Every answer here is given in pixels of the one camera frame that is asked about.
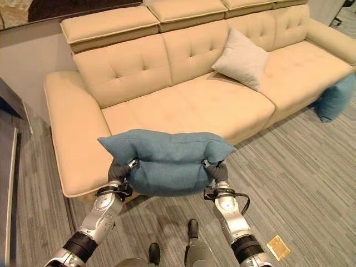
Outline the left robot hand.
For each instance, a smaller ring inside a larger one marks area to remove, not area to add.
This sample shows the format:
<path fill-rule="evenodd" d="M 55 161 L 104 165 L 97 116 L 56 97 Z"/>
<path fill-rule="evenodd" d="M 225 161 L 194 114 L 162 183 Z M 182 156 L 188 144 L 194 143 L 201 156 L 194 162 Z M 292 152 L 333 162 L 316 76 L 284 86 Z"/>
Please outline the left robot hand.
<path fill-rule="evenodd" d="M 117 164 L 115 160 L 113 160 L 108 170 L 108 181 L 119 181 L 123 183 L 125 178 L 131 172 L 131 170 L 135 168 L 138 164 L 138 159 L 133 159 L 128 164 L 122 166 Z"/>

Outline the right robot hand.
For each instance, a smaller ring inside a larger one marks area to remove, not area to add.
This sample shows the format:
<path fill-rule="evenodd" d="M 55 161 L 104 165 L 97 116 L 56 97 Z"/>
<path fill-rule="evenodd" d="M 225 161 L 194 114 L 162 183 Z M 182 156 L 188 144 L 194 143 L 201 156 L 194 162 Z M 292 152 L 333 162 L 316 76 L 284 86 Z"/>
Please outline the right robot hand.
<path fill-rule="evenodd" d="M 219 163 L 215 166 L 209 163 L 208 160 L 204 160 L 202 165 L 216 183 L 228 182 L 228 168 L 225 164 Z"/>

